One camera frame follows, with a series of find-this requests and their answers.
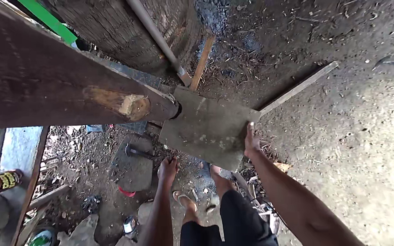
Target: tree trunk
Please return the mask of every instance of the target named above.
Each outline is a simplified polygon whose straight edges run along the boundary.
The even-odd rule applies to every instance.
[[[142,0],[173,53],[186,64],[202,26],[193,0]],[[44,0],[81,37],[117,61],[162,76],[171,66],[125,0]]]

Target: black shorts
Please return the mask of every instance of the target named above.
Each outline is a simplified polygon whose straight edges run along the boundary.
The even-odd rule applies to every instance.
[[[250,245],[277,246],[268,224],[261,219],[256,209],[234,190],[227,191],[221,199],[225,241],[222,242],[217,225],[204,227],[194,221],[185,223],[180,232],[181,246]]]

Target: dirt ground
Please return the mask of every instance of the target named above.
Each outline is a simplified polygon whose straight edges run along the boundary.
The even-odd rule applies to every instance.
[[[236,0],[226,9],[227,26],[218,32],[199,93],[260,109],[320,65],[338,61],[338,69],[264,115],[258,128],[279,161],[293,165],[288,175],[322,199],[362,242],[394,245],[394,66],[372,70],[386,55],[394,59],[394,0]],[[188,70],[195,70],[201,47]],[[101,195],[95,237],[101,245],[114,245],[124,218],[154,198],[155,172],[167,155],[179,154],[181,162],[173,189],[207,187],[208,194],[198,191],[201,208],[213,191],[198,176],[200,160],[165,149],[151,135],[160,154],[151,188],[124,197],[107,170],[127,130],[114,126],[86,135],[82,127],[73,134],[69,138],[66,127],[50,133],[58,137],[50,149],[67,154],[50,179],[59,176],[56,182],[73,185],[47,217],[60,230],[71,231],[86,217],[80,205],[87,195]],[[172,200],[175,245],[183,214]],[[205,215],[200,209],[199,215],[204,225],[221,227],[217,210]],[[286,228],[278,240],[301,245]]]

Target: dried leaf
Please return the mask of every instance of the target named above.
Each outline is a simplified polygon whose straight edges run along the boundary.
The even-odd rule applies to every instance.
[[[274,162],[273,164],[275,164],[277,168],[279,168],[283,172],[287,172],[293,166],[290,164],[280,163],[280,162]]]

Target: green plank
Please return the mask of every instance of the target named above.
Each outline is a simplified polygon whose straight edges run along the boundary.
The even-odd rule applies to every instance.
[[[46,8],[40,5],[36,0],[19,0],[28,10],[31,11],[43,23],[47,24],[53,31],[57,33],[69,45],[73,43],[77,37],[71,31],[59,22]]]

